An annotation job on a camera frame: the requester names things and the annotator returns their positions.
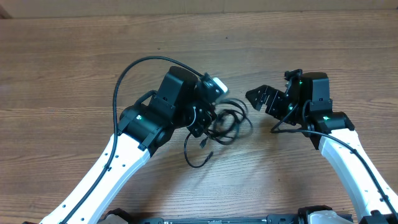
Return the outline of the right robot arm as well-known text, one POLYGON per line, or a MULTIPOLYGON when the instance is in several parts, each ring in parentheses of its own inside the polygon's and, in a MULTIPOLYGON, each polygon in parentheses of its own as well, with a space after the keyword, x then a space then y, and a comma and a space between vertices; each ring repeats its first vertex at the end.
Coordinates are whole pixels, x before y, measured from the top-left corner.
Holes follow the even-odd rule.
POLYGON ((299 129, 330 163, 345 188, 359 223, 397 223, 397 194, 378 172, 344 112, 333 111, 326 73, 286 71, 286 90, 261 85, 246 92, 255 110, 299 129))

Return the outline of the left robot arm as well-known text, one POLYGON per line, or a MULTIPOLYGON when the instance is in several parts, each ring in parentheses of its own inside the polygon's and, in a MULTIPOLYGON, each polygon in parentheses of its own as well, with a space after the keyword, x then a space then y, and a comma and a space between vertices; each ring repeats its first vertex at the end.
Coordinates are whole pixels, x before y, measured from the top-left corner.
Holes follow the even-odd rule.
POLYGON ((172 66, 158 90, 127 107, 102 155, 71 194, 42 223, 97 223, 124 184, 167 143, 187 128, 201 136, 215 120, 215 102, 228 87, 209 74, 172 66))

